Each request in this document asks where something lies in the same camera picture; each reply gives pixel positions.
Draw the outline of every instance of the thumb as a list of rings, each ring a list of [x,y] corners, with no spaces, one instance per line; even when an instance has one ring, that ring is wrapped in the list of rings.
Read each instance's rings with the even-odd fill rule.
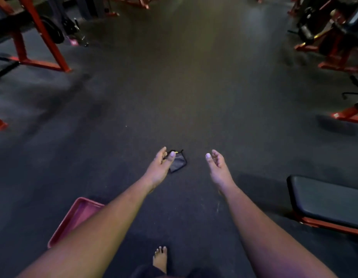
[[[170,168],[171,164],[175,160],[176,153],[175,151],[171,151],[170,155],[167,157],[166,161],[162,164],[167,170]]]
[[[214,168],[217,168],[217,165],[215,164],[214,160],[211,157],[211,154],[206,154],[206,161],[209,164],[210,170],[213,170]]]

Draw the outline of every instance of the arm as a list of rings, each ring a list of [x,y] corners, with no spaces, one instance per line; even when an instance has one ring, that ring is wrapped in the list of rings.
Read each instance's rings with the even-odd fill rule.
[[[28,266],[18,277],[102,277],[144,198],[166,177],[175,159],[161,149],[144,176],[100,212]]]
[[[206,160],[212,180],[228,203],[242,245],[257,277],[336,277],[236,186],[220,153],[212,150],[211,155],[206,154]]]

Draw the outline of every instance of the pink object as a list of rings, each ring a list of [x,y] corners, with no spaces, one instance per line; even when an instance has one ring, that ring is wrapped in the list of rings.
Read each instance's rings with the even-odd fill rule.
[[[94,202],[84,197],[77,198],[72,207],[58,226],[53,236],[48,242],[48,248],[50,249],[61,239],[63,239],[70,231],[79,226],[82,222],[87,220],[104,205],[98,202]]]

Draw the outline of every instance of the hand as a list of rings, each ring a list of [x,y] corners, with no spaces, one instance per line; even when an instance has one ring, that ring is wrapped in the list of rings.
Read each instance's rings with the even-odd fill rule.
[[[175,159],[175,152],[171,151],[167,159],[163,159],[167,156],[166,147],[162,148],[156,154],[156,157],[149,165],[143,178],[149,182],[152,186],[151,191],[154,190],[166,177],[168,169]]]
[[[229,187],[236,185],[225,163],[223,155],[213,149],[212,154],[206,154],[206,160],[210,167],[212,181],[218,186],[219,191],[225,195],[225,191]]]

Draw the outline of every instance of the person's right arm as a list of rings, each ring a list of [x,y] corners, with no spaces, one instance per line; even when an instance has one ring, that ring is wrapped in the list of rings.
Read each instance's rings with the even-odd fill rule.
[[[212,154],[206,154],[206,160],[212,180],[228,203],[258,278],[337,277],[236,186],[220,153],[212,150]]]

